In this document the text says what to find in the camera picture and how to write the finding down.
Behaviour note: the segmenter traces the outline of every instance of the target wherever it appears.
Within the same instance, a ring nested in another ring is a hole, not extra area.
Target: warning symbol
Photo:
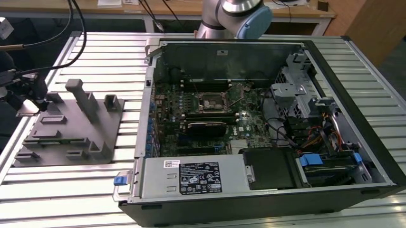
[[[188,184],[188,182],[190,182],[190,178],[182,177],[180,184]]]

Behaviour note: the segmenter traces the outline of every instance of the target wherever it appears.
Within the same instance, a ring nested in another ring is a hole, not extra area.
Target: orange wire
[[[312,130],[316,129],[316,128],[322,128],[322,127],[320,127],[320,126],[316,126],[316,127],[310,128],[307,140],[310,140],[310,134],[311,134]]]
[[[336,137],[338,148],[342,151],[343,150],[342,149],[342,136],[340,136],[340,134],[336,133],[336,131],[332,131],[332,133],[335,134],[335,137]]]

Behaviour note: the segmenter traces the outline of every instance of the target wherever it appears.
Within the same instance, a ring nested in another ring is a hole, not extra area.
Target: motherboard
[[[234,154],[271,147],[262,115],[266,88],[250,81],[155,85],[160,157]]]

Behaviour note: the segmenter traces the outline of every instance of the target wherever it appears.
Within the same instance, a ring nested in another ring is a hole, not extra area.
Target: barcode sticker
[[[180,160],[164,160],[164,168],[178,168]]]

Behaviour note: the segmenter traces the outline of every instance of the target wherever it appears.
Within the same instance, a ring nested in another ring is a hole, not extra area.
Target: wooden desk
[[[76,0],[85,18],[100,19],[143,19],[147,32],[154,32],[152,20],[140,5],[123,5],[121,8],[99,9],[97,0]],[[323,35],[334,11],[316,10],[318,0],[311,0],[308,6],[275,9],[274,22],[316,23],[312,35]],[[167,2],[180,20],[200,20],[202,0],[171,0]],[[162,0],[148,0],[156,19],[174,19],[171,11]],[[0,0],[0,15],[23,18],[65,18],[68,13],[67,0]]]

